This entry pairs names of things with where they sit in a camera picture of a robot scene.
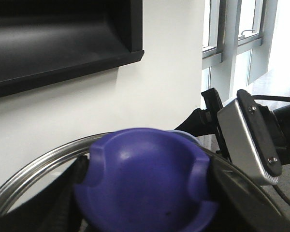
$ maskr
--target white wall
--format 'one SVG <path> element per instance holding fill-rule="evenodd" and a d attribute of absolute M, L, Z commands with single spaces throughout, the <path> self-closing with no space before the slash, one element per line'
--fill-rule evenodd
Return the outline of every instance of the white wall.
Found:
<path fill-rule="evenodd" d="M 181 123 L 200 102 L 203 9 L 204 0 L 144 0 L 140 62 L 0 98 L 0 185 L 69 141 Z"/>

